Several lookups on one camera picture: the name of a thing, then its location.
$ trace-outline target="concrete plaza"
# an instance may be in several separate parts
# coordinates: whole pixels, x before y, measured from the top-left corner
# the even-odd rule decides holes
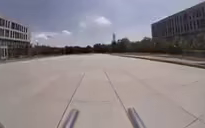
[[[70,55],[0,65],[5,128],[205,128],[205,69],[111,55]]]

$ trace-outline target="pavement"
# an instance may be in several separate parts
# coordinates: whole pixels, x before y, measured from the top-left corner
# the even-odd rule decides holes
[[[134,107],[145,128],[205,128],[205,69],[106,54],[0,65],[5,128],[131,128]]]
[[[204,58],[195,58],[195,57],[179,57],[179,56],[171,56],[171,55],[134,55],[134,54],[113,54],[122,57],[131,57],[131,58],[139,58],[145,60],[180,64],[185,66],[192,66],[197,68],[205,69],[205,59]]]

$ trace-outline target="modern building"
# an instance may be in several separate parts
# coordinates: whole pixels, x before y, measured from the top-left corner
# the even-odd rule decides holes
[[[154,40],[204,45],[205,2],[153,23],[151,27]]]
[[[0,16],[0,58],[28,54],[29,28],[9,18]]]

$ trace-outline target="cloud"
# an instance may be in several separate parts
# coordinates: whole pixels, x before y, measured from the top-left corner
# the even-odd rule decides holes
[[[63,30],[62,33],[66,34],[66,35],[71,35],[72,32],[68,31],[68,30]]]
[[[112,24],[109,19],[103,16],[97,17],[94,22],[102,26],[110,26]]]
[[[58,33],[55,32],[41,32],[41,33],[34,33],[33,38],[34,39],[44,39],[44,40],[48,40],[50,38],[53,38],[54,36],[56,36]]]
[[[87,27],[87,26],[86,26],[86,23],[83,22],[83,21],[81,21],[81,22],[79,23],[79,26],[80,26],[81,28],[86,28],[86,27]]]

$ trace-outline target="blue sky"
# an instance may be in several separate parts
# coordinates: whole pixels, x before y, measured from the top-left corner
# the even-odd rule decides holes
[[[110,43],[151,37],[151,23],[204,0],[0,0],[0,14],[27,24],[33,43]]]

